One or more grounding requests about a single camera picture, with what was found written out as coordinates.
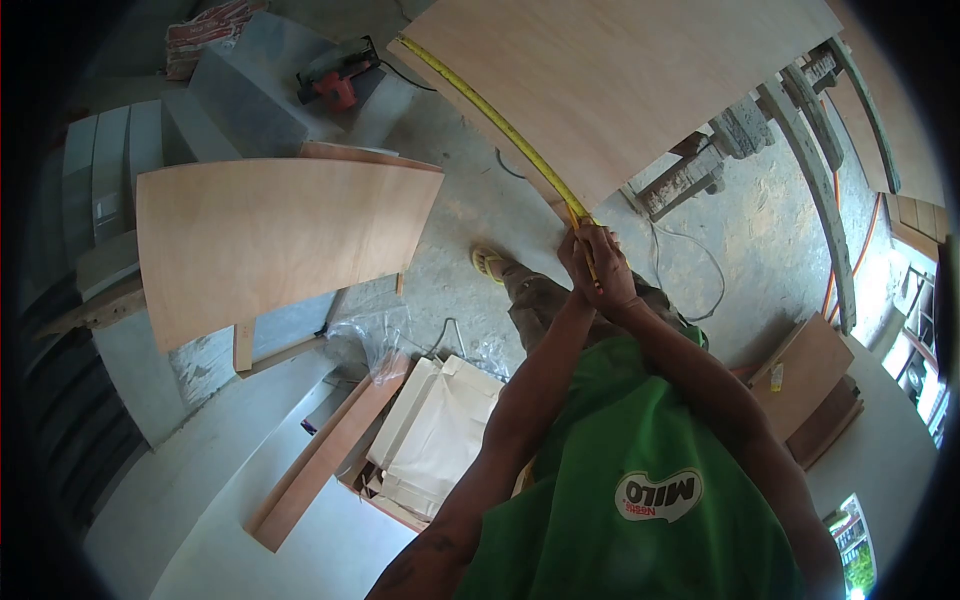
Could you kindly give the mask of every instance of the sandal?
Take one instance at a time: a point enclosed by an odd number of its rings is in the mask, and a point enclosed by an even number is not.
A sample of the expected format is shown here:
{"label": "sandal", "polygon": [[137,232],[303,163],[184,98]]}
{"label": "sandal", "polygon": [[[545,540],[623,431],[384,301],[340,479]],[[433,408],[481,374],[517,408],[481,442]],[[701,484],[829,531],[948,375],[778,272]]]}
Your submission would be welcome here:
{"label": "sandal", "polygon": [[473,268],[476,269],[480,275],[487,276],[492,279],[494,283],[503,285],[503,279],[497,279],[491,275],[492,270],[490,264],[497,260],[506,259],[486,246],[477,246],[473,249],[473,252],[470,253],[470,262],[473,263]]}

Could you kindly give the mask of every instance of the tape measure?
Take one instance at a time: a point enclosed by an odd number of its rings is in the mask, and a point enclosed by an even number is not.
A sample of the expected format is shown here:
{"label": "tape measure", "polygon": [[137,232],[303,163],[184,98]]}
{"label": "tape measure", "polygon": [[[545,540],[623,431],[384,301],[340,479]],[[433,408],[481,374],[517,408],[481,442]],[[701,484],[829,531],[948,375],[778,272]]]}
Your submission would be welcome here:
{"label": "tape measure", "polygon": [[489,118],[493,123],[510,138],[514,144],[520,149],[524,155],[530,159],[530,162],[533,163],[537,170],[540,171],[547,181],[550,182],[550,185],[553,185],[554,189],[557,190],[557,193],[560,194],[560,197],[564,199],[566,205],[573,210],[573,213],[580,217],[588,217],[590,213],[584,208],[580,201],[577,200],[577,197],[573,195],[573,192],[570,191],[570,188],[566,186],[566,183],[560,176],[557,175],[557,172],[554,171],[550,165],[546,163],[546,160],[543,159],[543,156],[540,156],[540,153],[530,145],[520,132],[514,129],[514,126],[511,125],[503,115],[497,112],[496,108],[492,107],[489,102],[483,99],[480,94],[476,92],[472,87],[469,86],[467,82],[462,80],[459,75],[451,71],[445,64],[437,60],[437,57],[433,56],[426,50],[424,50],[419,44],[414,40],[405,36],[404,34],[399,34],[396,37],[396,41],[400,42],[410,52],[413,52],[417,55],[423,62],[426,62],[433,68],[434,71],[440,73],[441,77],[446,79],[448,82],[453,84],[460,93],[466,96],[473,104],[480,109],[487,118]]}

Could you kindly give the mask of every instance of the milo logo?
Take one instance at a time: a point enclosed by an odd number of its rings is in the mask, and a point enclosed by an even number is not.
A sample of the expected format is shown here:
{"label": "milo logo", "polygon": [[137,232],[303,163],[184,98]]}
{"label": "milo logo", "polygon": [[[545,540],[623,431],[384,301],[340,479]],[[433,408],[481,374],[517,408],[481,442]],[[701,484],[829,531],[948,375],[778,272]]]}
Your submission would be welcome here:
{"label": "milo logo", "polygon": [[685,468],[657,482],[650,481],[647,471],[635,470],[620,479],[613,500],[627,520],[663,518],[672,523],[696,506],[703,494],[704,483],[696,468]]}

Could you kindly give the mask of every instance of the hand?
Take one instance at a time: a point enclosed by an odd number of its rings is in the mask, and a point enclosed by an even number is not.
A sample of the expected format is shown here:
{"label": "hand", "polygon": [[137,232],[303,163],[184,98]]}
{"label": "hand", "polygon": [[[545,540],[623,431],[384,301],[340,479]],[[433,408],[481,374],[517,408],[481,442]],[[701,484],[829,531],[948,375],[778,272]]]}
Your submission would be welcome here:
{"label": "hand", "polygon": [[[593,286],[584,256],[585,245],[592,249],[594,268],[603,294],[598,294]],[[582,293],[608,319],[638,303],[634,274],[627,267],[627,259],[620,251],[616,234],[610,228],[596,226],[590,219],[584,219],[579,229],[572,228],[566,233],[557,250],[557,257],[573,280],[574,290]]]}

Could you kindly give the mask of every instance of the green foliage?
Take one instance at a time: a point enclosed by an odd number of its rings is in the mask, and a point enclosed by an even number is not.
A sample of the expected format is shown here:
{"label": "green foliage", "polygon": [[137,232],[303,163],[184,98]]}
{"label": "green foliage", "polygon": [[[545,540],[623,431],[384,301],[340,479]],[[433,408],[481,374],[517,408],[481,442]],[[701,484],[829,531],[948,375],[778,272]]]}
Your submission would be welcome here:
{"label": "green foliage", "polygon": [[863,590],[864,595],[874,588],[876,573],[874,562],[870,560],[870,547],[866,543],[860,546],[857,557],[844,567],[844,574],[854,588]]}

